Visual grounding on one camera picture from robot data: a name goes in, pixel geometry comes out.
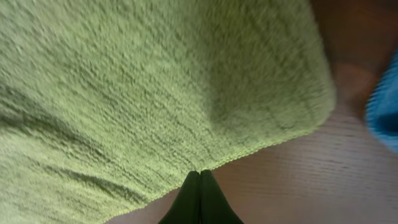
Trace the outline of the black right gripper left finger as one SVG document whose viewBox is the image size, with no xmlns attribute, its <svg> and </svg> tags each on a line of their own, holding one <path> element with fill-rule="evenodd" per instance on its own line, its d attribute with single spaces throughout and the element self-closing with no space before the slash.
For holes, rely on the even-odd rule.
<svg viewBox="0 0 398 224">
<path fill-rule="evenodd" d="M 200 196 L 200 174 L 197 171 L 191 171 L 159 224 L 199 224 Z"/>
</svg>

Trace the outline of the bright green cloth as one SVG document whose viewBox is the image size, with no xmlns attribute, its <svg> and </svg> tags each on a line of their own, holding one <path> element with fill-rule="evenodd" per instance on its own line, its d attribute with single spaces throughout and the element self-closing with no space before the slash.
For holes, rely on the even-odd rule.
<svg viewBox="0 0 398 224">
<path fill-rule="evenodd" d="M 334 106 L 308 1 L 2 1 L 1 222 L 106 222 Z"/>
</svg>

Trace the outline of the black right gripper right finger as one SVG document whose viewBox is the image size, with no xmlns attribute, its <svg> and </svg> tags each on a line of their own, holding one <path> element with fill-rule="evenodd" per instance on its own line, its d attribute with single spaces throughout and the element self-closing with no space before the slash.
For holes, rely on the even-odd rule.
<svg viewBox="0 0 398 224">
<path fill-rule="evenodd" d="M 203 224 L 243 224 L 230 207 L 210 170 L 203 170 L 201 177 L 201 222 Z"/>
</svg>

